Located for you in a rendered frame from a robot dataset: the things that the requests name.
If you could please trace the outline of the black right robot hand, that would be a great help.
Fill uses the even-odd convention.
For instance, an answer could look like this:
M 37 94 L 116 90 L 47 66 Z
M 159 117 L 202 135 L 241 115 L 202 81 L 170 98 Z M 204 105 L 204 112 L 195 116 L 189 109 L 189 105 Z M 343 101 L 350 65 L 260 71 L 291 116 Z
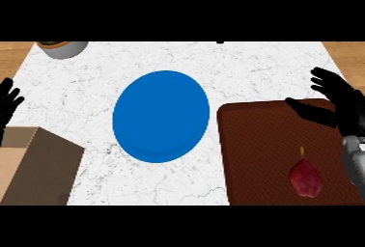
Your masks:
M 343 136 L 365 137 L 365 95 L 326 69 L 313 68 L 310 74 L 310 89 L 328 98 L 335 110 L 304 104 L 291 97 L 285 98 L 286 104 L 304 120 L 337 128 Z

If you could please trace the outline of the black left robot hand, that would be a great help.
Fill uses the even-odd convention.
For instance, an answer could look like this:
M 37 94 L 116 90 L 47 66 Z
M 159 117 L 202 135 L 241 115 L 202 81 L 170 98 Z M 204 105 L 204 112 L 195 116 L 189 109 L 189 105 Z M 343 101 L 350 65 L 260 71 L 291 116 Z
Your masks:
M 0 146 L 3 143 L 6 125 L 23 102 L 23 97 L 19 96 L 19 93 L 20 89 L 13 87 L 13 79 L 6 77 L 0 83 Z

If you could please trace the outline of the dark brown tray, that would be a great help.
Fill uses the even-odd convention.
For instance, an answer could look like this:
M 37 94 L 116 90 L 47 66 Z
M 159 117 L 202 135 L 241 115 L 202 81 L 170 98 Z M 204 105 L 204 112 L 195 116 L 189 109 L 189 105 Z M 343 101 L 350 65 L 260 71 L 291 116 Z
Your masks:
M 239 205 L 359 205 L 343 168 L 340 132 L 297 115 L 282 100 L 224 104 L 217 112 L 227 201 Z M 289 170 L 307 158 L 323 181 L 314 198 L 298 195 Z

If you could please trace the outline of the red pear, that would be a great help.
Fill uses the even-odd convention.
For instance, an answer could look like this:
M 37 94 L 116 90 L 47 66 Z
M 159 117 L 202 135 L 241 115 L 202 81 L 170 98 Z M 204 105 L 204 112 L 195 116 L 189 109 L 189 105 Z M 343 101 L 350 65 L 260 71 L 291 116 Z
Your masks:
M 297 194 L 301 197 L 316 198 L 322 190 L 322 177 L 304 157 L 304 148 L 300 148 L 300 159 L 289 170 L 289 181 Z

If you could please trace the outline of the blue oval plate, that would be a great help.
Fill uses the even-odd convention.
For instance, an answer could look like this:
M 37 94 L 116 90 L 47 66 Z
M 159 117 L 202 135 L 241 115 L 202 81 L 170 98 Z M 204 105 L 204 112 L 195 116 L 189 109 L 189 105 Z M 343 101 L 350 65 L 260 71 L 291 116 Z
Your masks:
M 159 70 L 143 75 L 118 97 L 113 137 L 137 160 L 168 162 L 196 146 L 208 120 L 210 103 L 198 82 L 177 71 Z

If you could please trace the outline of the grey plant pot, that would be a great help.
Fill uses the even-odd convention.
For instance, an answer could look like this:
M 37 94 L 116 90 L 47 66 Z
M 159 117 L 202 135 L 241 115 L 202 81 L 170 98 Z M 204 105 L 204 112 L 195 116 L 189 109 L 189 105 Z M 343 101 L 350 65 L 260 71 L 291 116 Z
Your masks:
M 87 47 L 85 41 L 62 41 L 54 42 L 53 44 L 44 44 L 40 41 L 37 42 L 38 47 L 53 59 L 68 59 L 77 56 Z

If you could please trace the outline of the brown cardboard box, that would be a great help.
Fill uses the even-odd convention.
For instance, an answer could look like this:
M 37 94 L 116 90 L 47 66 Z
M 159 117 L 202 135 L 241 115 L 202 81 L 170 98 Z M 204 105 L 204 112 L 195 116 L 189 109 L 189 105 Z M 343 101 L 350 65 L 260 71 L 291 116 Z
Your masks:
M 7 127 L 0 146 L 0 206 L 65 206 L 82 153 L 82 147 L 41 127 Z

